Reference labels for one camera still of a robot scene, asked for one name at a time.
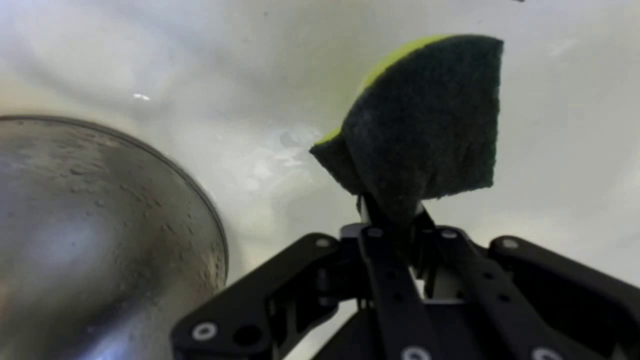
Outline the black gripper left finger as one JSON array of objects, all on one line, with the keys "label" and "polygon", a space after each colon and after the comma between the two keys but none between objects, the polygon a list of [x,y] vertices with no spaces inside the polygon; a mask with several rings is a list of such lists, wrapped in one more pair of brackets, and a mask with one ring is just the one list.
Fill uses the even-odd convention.
[{"label": "black gripper left finger", "polygon": [[359,301],[378,360],[435,360],[435,337],[409,269],[383,228],[353,224],[341,239],[306,235],[186,315],[171,334],[176,360],[284,360],[345,301]]}]

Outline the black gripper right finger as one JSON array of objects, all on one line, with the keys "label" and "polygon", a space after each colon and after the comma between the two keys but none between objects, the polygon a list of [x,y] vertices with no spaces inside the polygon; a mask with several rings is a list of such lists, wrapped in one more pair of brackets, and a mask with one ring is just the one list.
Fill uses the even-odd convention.
[{"label": "black gripper right finger", "polygon": [[482,248],[428,214],[417,219],[417,250],[428,285],[453,272],[508,360],[640,360],[640,293],[624,281],[519,236]]}]

